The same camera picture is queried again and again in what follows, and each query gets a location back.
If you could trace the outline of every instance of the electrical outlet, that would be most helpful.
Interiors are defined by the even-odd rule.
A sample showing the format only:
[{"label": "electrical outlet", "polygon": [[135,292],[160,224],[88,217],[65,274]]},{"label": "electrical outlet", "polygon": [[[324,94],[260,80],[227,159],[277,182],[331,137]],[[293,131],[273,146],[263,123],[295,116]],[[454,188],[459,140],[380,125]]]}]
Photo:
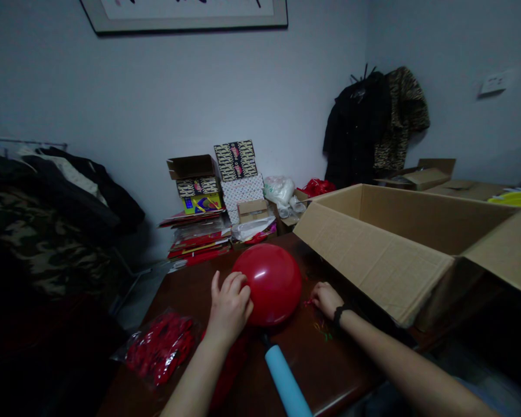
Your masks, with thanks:
[{"label": "electrical outlet", "polygon": [[489,75],[485,78],[480,89],[481,94],[505,90],[508,87],[507,71]]}]

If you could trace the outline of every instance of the black wristband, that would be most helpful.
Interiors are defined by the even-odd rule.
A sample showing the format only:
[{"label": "black wristband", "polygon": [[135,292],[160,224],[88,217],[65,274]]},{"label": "black wristband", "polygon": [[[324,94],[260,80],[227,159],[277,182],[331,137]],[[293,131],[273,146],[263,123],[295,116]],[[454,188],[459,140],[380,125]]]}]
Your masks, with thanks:
[{"label": "black wristband", "polygon": [[333,320],[335,328],[340,328],[340,318],[341,318],[344,310],[353,310],[353,307],[351,305],[349,305],[348,303],[345,303],[343,306],[338,307],[336,309],[336,312],[334,313],[334,320]]}]

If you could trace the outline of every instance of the white patterned box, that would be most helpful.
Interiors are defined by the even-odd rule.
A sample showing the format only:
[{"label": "white patterned box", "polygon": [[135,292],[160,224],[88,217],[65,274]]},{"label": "white patterned box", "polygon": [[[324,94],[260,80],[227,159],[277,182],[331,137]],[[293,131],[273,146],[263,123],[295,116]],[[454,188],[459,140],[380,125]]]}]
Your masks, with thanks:
[{"label": "white patterned box", "polygon": [[262,175],[258,174],[254,177],[242,178],[240,180],[222,182],[222,191],[224,192],[224,203],[228,213],[237,211],[237,204],[263,199],[265,196],[262,192],[264,183]]},{"label": "white patterned box", "polygon": [[238,210],[228,210],[228,216],[230,217],[230,222],[232,222],[233,225],[239,223],[239,211]]}]

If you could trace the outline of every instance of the blue balloon pump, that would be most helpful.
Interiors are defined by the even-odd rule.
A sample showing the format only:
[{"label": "blue balloon pump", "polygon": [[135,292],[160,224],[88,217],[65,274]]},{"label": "blue balloon pump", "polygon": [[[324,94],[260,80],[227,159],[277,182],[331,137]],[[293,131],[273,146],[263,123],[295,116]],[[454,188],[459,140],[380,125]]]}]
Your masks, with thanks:
[{"label": "blue balloon pump", "polygon": [[267,347],[266,364],[288,417],[313,417],[280,347],[273,344],[266,333],[262,335],[262,341]]}]

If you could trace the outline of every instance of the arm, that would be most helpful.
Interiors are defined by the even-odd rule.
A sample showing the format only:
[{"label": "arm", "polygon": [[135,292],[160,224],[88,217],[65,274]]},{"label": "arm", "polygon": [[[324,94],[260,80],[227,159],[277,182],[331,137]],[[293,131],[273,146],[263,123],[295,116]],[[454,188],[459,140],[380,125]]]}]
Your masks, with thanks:
[{"label": "arm", "polygon": [[233,272],[218,288],[212,279],[212,308],[207,331],[160,417],[206,416],[226,355],[253,311],[247,277]]},{"label": "arm", "polygon": [[[313,303],[333,319],[343,300],[328,283],[318,283]],[[363,348],[409,403],[424,416],[497,416],[476,395],[423,356],[381,332],[350,310],[340,326]]]}]

